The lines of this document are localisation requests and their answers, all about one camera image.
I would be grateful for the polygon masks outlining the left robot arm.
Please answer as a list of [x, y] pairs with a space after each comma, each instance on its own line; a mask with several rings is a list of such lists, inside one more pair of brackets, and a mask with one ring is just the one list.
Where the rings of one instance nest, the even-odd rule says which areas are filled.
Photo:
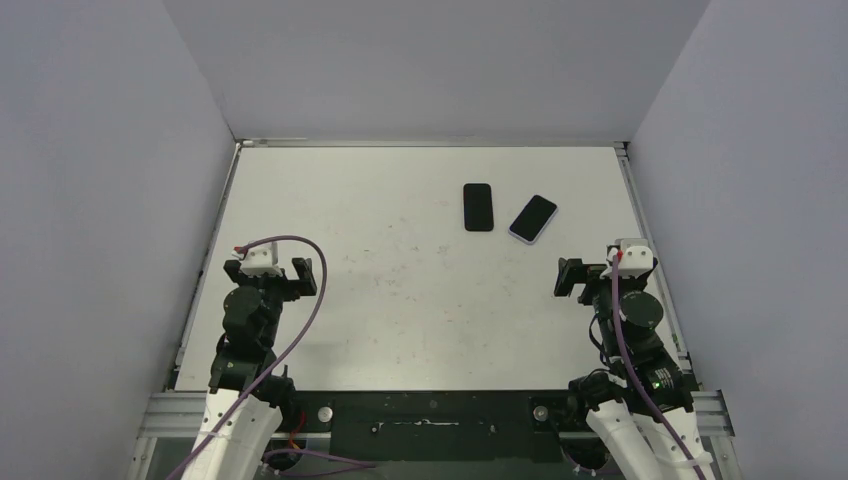
[[235, 284], [223, 300], [224, 332], [216, 345], [192, 451], [172, 473], [179, 479], [250, 479], [272, 435], [298, 417], [296, 389], [272, 364], [276, 333], [287, 302], [317, 294], [309, 259], [292, 261], [295, 278], [276, 263], [228, 260]]

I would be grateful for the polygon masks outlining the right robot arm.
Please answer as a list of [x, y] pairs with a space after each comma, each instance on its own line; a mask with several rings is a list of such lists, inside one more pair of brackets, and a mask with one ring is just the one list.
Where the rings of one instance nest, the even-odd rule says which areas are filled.
[[602, 362], [570, 381], [565, 414], [599, 437], [627, 479], [711, 479], [692, 393], [657, 332], [664, 308], [647, 290], [657, 265], [618, 250], [604, 263], [559, 259], [554, 294], [582, 286], [578, 301], [593, 310], [589, 337]]

